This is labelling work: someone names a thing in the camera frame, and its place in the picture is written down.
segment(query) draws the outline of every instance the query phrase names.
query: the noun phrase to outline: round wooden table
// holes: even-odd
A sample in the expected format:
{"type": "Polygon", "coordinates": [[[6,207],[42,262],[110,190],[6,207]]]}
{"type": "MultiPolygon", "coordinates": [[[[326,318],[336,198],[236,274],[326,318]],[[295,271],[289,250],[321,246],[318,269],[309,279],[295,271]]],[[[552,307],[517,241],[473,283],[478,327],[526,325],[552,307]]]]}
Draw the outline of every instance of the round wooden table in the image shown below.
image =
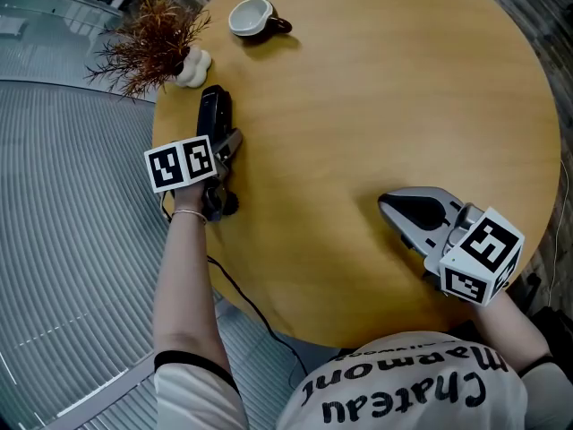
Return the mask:
{"type": "MultiPolygon", "coordinates": [[[[219,260],[278,331],[356,347],[467,317],[422,282],[422,258],[376,200],[442,187],[526,236],[531,258],[552,212],[559,127],[535,53],[492,0],[270,0],[290,36],[244,46],[212,0],[204,85],[234,100],[244,134],[232,217],[208,226],[219,260]]],[[[195,134],[201,90],[160,91],[153,146],[195,134]]],[[[215,268],[217,290],[246,310],[215,268]]]]}

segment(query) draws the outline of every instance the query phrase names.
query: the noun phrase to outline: gray floor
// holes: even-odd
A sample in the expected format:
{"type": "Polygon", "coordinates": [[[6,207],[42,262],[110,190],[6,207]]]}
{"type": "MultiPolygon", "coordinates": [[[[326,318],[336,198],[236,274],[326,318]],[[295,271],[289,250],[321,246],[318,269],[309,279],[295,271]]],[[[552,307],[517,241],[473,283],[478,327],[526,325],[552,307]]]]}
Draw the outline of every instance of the gray floor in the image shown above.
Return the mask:
{"type": "MultiPolygon", "coordinates": [[[[209,0],[179,0],[188,5],[203,6],[209,0]]],[[[573,15],[567,7],[573,0],[495,0],[513,18],[533,46],[545,70],[560,117],[561,154],[567,171],[573,176],[573,15]]],[[[557,262],[552,291],[552,307],[560,308],[573,317],[573,209],[570,196],[565,200],[566,179],[561,172],[560,190],[547,231],[523,276],[536,272],[542,279],[542,288],[534,301],[532,311],[547,305],[549,286],[553,275],[555,235],[563,203],[565,211],[557,240],[557,262]]]]}

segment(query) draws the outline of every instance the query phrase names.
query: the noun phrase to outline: dried plant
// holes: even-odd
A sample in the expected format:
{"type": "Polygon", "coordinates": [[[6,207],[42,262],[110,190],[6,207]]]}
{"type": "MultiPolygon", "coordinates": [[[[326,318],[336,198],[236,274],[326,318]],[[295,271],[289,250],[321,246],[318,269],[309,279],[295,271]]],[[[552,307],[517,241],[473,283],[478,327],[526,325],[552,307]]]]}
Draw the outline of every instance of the dried plant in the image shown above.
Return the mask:
{"type": "Polygon", "coordinates": [[[174,0],[140,0],[138,16],[107,30],[119,36],[97,54],[105,62],[88,68],[90,82],[108,78],[109,90],[121,84],[125,97],[137,97],[163,86],[183,69],[189,46],[211,22],[206,11],[186,8],[174,0]]]}

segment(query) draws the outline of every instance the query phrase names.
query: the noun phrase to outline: white vase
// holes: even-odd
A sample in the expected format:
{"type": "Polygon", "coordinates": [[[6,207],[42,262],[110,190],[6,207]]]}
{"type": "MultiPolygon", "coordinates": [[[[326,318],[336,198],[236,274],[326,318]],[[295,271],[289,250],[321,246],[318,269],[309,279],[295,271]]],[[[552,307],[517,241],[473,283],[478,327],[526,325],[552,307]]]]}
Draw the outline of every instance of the white vase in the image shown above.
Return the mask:
{"type": "Polygon", "coordinates": [[[183,70],[175,77],[175,84],[182,88],[199,88],[207,79],[207,69],[211,66],[211,56],[207,51],[190,47],[183,60],[183,70]]]}

